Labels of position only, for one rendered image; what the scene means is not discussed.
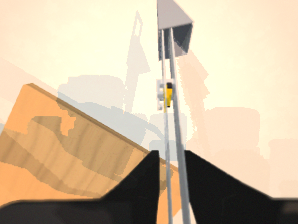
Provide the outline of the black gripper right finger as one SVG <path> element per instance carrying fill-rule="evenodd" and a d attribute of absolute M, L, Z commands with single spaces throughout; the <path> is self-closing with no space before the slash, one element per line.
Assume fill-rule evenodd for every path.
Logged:
<path fill-rule="evenodd" d="M 195 224 L 298 224 L 298 197 L 273 198 L 184 150 Z"/>

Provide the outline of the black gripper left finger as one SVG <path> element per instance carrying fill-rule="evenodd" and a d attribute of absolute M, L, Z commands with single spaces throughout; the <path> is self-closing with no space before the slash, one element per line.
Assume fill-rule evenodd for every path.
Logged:
<path fill-rule="evenodd" d="M 28 199 L 0 206 L 0 224 L 157 224 L 159 150 L 101 198 Z"/>

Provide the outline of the light wooden board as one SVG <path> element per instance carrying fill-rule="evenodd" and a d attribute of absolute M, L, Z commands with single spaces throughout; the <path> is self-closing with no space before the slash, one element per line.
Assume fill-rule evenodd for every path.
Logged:
<path fill-rule="evenodd" d="M 101 198 L 149 153 L 45 89 L 24 84 L 0 135 L 0 206 Z"/>

